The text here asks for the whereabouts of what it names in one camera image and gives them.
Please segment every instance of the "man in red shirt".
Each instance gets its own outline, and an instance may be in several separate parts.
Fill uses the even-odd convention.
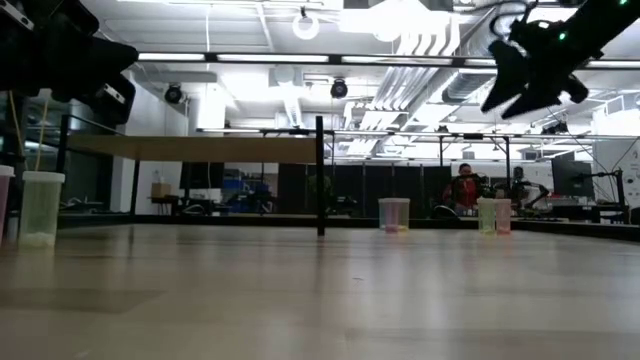
[[[458,174],[461,176],[473,175],[471,165],[464,163],[458,168]],[[454,180],[447,186],[444,191],[445,204],[449,204],[456,214],[462,215],[466,210],[473,209],[477,205],[478,187],[473,177],[463,177]]]

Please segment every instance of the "translucent cup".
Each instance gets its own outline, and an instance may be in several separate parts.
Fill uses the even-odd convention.
[[[387,232],[408,230],[410,202],[410,199],[379,199],[380,228]]]
[[[495,234],[496,203],[494,199],[478,199],[478,229],[483,234]]]
[[[0,243],[4,234],[4,219],[7,213],[7,197],[9,195],[9,182],[14,177],[11,166],[0,165]]]
[[[22,211],[20,213],[21,248],[52,248],[58,230],[60,191],[64,174],[25,171]]]
[[[495,204],[498,234],[511,233],[511,199],[496,199]]]

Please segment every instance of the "cardboard box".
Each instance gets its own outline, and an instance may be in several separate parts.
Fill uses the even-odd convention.
[[[163,198],[167,195],[171,195],[171,184],[167,183],[153,183],[151,184],[151,197]]]

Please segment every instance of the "black partition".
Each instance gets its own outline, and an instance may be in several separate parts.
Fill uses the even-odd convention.
[[[309,178],[315,173],[314,165],[279,166],[279,213],[314,213],[316,197]],[[357,203],[352,217],[377,218],[378,199],[399,197],[411,199],[411,218],[424,219],[441,203],[443,191],[451,181],[451,167],[326,165],[325,177],[333,195],[329,206],[335,198],[348,196]]]
[[[410,199],[409,216],[422,219],[425,216],[424,186],[420,183],[419,167],[394,168],[394,197]]]
[[[309,213],[308,165],[280,164],[278,167],[278,213]]]
[[[364,186],[362,177],[362,165],[359,166],[335,166],[333,178],[333,193],[336,197],[349,197],[356,202],[354,217],[362,217],[362,200],[364,198]]]
[[[425,192],[425,216],[431,215],[431,210],[442,203],[444,190],[451,183],[451,166],[425,166],[422,168],[422,178]]]
[[[392,196],[391,166],[367,166],[365,168],[365,217],[379,216],[378,199]]]

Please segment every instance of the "pink cup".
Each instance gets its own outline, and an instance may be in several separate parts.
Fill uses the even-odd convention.
[[[498,234],[511,232],[511,199],[496,199],[496,230]]]
[[[7,211],[7,196],[9,195],[9,182],[14,177],[11,166],[0,165],[0,243],[4,234],[4,219]]]

